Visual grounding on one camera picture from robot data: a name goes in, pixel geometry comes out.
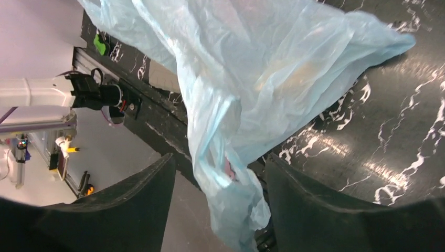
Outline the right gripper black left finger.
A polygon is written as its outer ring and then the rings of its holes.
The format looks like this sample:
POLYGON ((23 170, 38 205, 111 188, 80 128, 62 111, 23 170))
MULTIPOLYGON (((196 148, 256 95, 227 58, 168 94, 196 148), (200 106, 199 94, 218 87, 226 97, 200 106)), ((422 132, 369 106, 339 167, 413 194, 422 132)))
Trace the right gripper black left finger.
POLYGON ((71 204, 1 199, 1 251, 160 251, 175 184, 172 154, 71 204))

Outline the light blue plastic bag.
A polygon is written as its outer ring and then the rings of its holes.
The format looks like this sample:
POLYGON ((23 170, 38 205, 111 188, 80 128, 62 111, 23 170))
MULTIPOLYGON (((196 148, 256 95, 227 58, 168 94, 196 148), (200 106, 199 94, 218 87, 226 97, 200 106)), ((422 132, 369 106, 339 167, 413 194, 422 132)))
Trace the light blue plastic bag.
POLYGON ((101 31, 177 74, 213 232, 256 251, 270 210, 248 165, 415 45, 376 16, 316 1, 81 1, 101 31))

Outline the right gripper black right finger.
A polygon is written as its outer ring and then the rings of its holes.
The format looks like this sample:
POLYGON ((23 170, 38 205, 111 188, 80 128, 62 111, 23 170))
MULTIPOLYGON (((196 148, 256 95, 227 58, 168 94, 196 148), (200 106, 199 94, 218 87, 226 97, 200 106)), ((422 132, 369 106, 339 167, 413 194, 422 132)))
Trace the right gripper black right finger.
POLYGON ((390 207, 338 192, 272 154, 266 183, 279 251, 444 251, 444 199, 390 207))

